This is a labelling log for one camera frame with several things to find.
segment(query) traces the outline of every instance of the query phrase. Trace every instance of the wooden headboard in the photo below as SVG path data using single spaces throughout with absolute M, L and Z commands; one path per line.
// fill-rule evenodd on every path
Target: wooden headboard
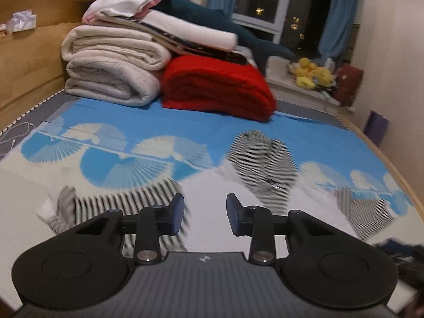
M 63 89 L 60 45 L 94 0 L 0 0 L 0 24 L 32 10 L 36 29 L 0 38 L 0 130 Z

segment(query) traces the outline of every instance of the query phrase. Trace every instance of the metal bolt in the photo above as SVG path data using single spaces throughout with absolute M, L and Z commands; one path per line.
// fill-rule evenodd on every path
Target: metal bolt
M 158 254 L 152 250 L 141 250 L 137 252 L 137 258 L 140 261 L 151 262 L 154 261 L 158 257 Z
M 258 251 L 253 254 L 253 259 L 261 263 L 266 263 L 272 261 L 274 255 L 268 251 Z

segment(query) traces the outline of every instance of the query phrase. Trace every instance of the gray ribbed panel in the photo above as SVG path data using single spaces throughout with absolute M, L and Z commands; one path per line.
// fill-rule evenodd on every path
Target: gray ribbed panel
M 394 318 L 385 307 L 338 312 L 313 306 L 293 295 L 274 269 L 251 265 L 242 253 L 170 253 L 158 265 L 139 267 L 118 294 L 76 311 L 52 312 L 33 306 L 25 318 Z

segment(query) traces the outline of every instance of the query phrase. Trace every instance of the bed sheet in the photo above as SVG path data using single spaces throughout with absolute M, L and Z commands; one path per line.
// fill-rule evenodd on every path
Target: bed sheet
M 353 132 L 279 113 L 269 123 L 260 123 L 219 113 L 164 109 L 157 101 L 130 108 L 80 99 L 43 123 L 2 167 L 30 176 L 34 164 L 38 169 L 43 164 L 45 177 L 54 183 L 58 179 L 52 178 L 51 169 L 60 161 L 61 175 L 80 183 L 80 195 L 91 195 L 163 177 L 181 181 L 218 166 L 234 138 L 247 130 L 282 140 L 309 185 L 329 192 L 349 187 L 357 198 L 387 200 L 397 215 L 408 210 L 406 195 Z M 72 170 L 75 163 L 80 173 Z

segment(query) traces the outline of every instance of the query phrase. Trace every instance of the stack of bedding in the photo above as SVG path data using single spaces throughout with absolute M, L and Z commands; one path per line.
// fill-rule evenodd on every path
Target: stack of bedding
M 274 98 L 237 35 L 150 9 L 159 1 L 95 1 L 83 16 L 86 25 L 62 44 L 70 76 L 65 91 L 142 106 L 162 90 L 166 108 L 268 121 Z

